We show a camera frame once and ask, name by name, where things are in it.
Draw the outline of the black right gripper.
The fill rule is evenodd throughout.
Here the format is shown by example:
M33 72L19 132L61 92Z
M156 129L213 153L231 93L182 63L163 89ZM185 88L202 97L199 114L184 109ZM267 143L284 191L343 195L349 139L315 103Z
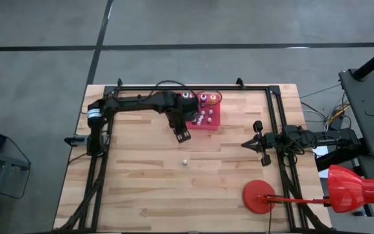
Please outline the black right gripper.
M241 147L261 153L262 154L262 158L261 158L262 166L269 166L271 164L271 157L270 155L266 153L267 144L266 144L266 138L262 135L262 130L263 130L262 122L260 120L257 120L253 124L253 129L256 135L251 140L248 140L242 143ZM248 145L255 144L255 143L257 143L258 150L255 146L248 146Z

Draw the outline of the pink plastic bin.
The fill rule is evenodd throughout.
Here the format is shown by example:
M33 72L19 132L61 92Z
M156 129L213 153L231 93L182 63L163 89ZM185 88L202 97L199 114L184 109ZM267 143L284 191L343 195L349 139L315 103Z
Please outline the pink plastic bin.
M201 94L206 94L207 95L207 105L205 108L202 108L200 106L200 95ZM217 102L215 105L209 105L208 101L210 99L210 95L215 94L217 95ZM200 92L196 93L196 97L198 98L199 101L199 106L198 106L198 113L195 115L194 119L198 120L201 111L205 111L204 118L202 119L201 125L197 125L196 123L192 123L191 121L187 121L186 125L188 129L206 129L206 130L218 130L220 123L221 123L221 100L222 100L222 95L218 93L205 93L205 92ZM213 110L212 115L209 115L208 111ZM212 121L210 123L207 122L207 119L211 118Z

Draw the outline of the red desk lamp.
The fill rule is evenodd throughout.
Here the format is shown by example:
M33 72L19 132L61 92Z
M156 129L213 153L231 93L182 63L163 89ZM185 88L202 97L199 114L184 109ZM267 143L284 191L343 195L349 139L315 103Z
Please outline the red desk lamp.
M332 165L328 171L329 196L322 199L285 198L275 194L263 180L248 182L242 190L245 206L256 214L269 213L276 203L322 204L336 213L348 213L367 204L374 204L374 179L364 179L354 172Z

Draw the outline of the white paper sheet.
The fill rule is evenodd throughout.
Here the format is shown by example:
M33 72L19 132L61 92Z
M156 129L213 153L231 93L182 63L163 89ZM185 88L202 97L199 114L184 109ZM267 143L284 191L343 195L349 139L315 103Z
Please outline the white paper sheet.
M321 158L329 153L327 146L318 146L317 148L313 149L313 154L316 159Z

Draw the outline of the black cart beam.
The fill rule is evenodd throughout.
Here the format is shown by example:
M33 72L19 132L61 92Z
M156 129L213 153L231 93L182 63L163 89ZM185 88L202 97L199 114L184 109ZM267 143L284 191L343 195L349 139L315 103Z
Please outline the black cart beam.
M361 144L353 148L338 148L331 153L316 159L318 172L328 169L331 165L337 165L345 161L350 161L359 156L370 155L368 148Z

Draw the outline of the black aluminium table frame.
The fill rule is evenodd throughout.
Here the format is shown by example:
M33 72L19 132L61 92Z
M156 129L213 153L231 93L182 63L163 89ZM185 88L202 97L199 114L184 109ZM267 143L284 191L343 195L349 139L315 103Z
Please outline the black aluminium table frame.
M301 227L299 208L277 204L269 214L254 214L242 202L244 185L267 181L277 194L282 185L277 154L262 166L261 156L242 148L261 120L266 131L305 122L293 84L208 84L219 90L218 130L191 132L178 143L165 116L151 110L121 112L110 132L105 157L71 152L53 230L89 233L266 233Z

